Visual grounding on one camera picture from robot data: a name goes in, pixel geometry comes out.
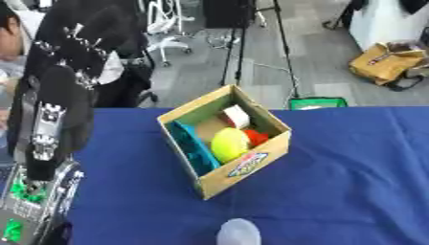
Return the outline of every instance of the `gray carpet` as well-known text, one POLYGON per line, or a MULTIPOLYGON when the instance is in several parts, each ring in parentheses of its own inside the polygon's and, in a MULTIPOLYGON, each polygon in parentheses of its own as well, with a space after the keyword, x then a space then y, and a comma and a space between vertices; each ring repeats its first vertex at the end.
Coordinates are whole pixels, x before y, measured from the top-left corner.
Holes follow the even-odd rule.
MULTIPOLYGON (((282 22, 291 49, 292 65, 300 82, 302 96, 344 97, 352 106, 426 105, 429 104, 429 82, 423 82, 406 92, 391 92, 357 78, 348 70, 348 62, 360 52, 345 30, 328 31, 321 23, 338 14, 347 0, 279 0, 282 22)), ((226 50, 213 49, 206 36, 218 36, 226 31, 202 31, 204 18, 198 0, 182 0, 187 15, 196 20, 186 24, 183 38, 193 48, 193 54, 169 50, 169 68, 162 67, 159 54, 154 53, 158 68, 153 77, 153 91, 159 95, 159 107, 176 107, 196 99, 218 87, 226 57, 226 50)), ((261 7, 272 0, 260 0, 261 7)), ((282 109, 287 101, 291 82, 286 68, 280 34, 273 11, 264 13, 268 27, 258 23, 247 35, 241 87, 256 101, 269 109, 282 109)), ((227 83, 234 83, 237 59, 232 63, 227 83)), ((152 106, 149 102, 142 104, 152 106)))

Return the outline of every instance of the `teal toy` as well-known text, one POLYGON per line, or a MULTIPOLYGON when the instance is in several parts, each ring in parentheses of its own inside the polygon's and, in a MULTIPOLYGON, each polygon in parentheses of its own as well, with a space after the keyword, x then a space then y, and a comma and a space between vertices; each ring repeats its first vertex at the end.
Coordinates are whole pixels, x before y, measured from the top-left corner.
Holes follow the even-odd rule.
POLYGON ((174 121, 169 123, 167 128, 198 176, 203 176, 220 167, 220 162, 198 138, 193 126, 174 121))

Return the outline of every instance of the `cardboard box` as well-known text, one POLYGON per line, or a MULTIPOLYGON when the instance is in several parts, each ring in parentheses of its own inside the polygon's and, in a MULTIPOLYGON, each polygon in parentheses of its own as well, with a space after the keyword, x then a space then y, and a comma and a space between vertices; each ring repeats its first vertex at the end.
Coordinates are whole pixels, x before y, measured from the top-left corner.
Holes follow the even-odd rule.
POLYGON ((222 87, 214 92, 180 106, 158 118, 167 140, 183 167, 191 176, 194 186, 205 200, 221 193, 237 182, 254 174, 259 169, 271 164, 287 153, 291 129, 264 109, 261 105, 249 99, 235 85, 222 87), (251 117, 251 125, 259 132, 268 133, 270 140, 240 156, 238 159, 223 165, 203 176, 198 176, 190 161, 178 143, 173 139, 168 124, 179 121, 192 125, 198 136, 206 145, 214 134, 228 125, 218 118, 223 109, 238 104, 251 117))

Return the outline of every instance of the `tennis ball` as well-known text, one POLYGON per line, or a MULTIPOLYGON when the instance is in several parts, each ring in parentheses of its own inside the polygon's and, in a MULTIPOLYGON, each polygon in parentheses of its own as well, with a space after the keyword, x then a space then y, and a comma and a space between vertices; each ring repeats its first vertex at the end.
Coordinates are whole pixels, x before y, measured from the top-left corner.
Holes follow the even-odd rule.
POLYGON ((249 150, 249 138, 239 129, 227 127, 214 135, 212 153, 222 164, 227 164, 249 150))

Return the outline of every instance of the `printed logo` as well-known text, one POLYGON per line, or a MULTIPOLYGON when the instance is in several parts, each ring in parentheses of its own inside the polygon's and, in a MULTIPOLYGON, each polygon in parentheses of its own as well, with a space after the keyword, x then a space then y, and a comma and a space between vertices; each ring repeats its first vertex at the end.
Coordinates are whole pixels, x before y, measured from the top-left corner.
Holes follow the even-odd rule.
POLYGON ((241 164, 228 174, 228 177, 237 177, 251 173, 267 156, 268 153, 252 153, 246 155, 241 164))

